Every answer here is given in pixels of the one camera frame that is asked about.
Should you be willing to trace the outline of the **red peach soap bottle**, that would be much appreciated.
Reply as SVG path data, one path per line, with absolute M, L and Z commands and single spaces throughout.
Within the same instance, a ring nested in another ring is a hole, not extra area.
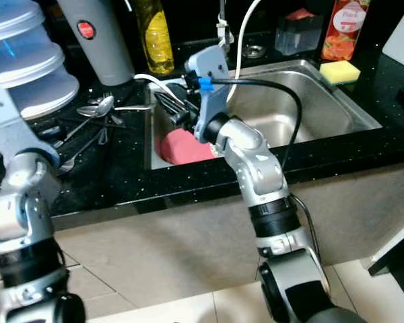
M 334 0 L 322 61 L 350 61 L 372 0 Z

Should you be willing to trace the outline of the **grey kettle with red logo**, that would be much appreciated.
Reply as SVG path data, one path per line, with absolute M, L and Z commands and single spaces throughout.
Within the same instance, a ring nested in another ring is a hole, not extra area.
M 117 86 L 135 71 L 110 0 L 57 0 L 100 83 Z

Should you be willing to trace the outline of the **yellow liquid bottle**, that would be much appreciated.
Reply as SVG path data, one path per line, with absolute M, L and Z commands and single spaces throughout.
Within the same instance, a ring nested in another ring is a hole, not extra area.
M 161 0 L 131 0 L 137 16 L 147 67 L 153 74 L 165 76 L 174 71 L 174 57 L 167 18 Z

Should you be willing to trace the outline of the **pink plate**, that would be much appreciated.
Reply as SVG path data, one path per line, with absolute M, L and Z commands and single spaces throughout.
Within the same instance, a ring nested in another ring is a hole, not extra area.
M 165 162 L 177 166 L 218 158 L 210 143 L 198 142 L 193 133 L 184 129 L 168 132 L 156 142 L 155 148 Z

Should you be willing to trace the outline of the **clear sponge holder box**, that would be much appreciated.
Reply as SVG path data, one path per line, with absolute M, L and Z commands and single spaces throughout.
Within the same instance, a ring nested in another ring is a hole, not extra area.
M 296 55 L 318 47 L 323 17 L 307 9 L 295 10 L 277 21 L 275 50 L 281 55 Z

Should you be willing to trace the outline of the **yellow sponge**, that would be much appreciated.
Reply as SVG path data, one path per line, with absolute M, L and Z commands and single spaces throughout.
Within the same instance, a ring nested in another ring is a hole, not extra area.
M 349 61 L 334 61 L 322 63 L 319 73 L 325 81 L 332 85 L 356 82 L 361 76 L 361 71 Z

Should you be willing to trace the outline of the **black cabinet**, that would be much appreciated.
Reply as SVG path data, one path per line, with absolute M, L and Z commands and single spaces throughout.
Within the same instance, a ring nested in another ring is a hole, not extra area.
M 371 276 L 399 270 L 404 270 L 404 244 L 394 246 L 390 252 L 387 252 L 380 260 L 372 262 L 366 269 Z

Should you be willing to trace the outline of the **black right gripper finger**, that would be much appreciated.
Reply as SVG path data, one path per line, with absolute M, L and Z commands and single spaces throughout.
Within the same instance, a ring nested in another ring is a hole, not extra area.
M 159 104 L 167 105 L 186 105 L 187 99 L 181 98 L 180 96 L 176 95 L 173 96 L 172 94 L 165 92 L 165 90 L 154 90 L 154 98 L 156 99 Z
M 187 119 L 187 108 L 180 100 L 157 98 L 156 101 L 164 108 L 171 119 Z

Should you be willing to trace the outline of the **large silver spoon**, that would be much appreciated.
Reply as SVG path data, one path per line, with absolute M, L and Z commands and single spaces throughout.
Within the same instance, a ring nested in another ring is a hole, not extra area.
M 114 102 L 114 96 L 105 96 L 97 104 L 76 108 L 76 113 L 89 119 L 100 119 L 114 108 Z

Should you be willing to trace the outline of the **stainless steel sink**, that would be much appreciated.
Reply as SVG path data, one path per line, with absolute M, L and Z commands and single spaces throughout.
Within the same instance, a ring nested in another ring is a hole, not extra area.
M 328 84 L 310 61 L 298 59 L 244 68 L 241 76 L 283 84 L 298 94 L 303 108 L 296 137 L 299 143 L 381 126 L 343 90 Z M 236 86 L 228 113 L 262 132 L 270 148 L 287 145 L 296 123 L 296 104 L 291 96 L 257 85 Z

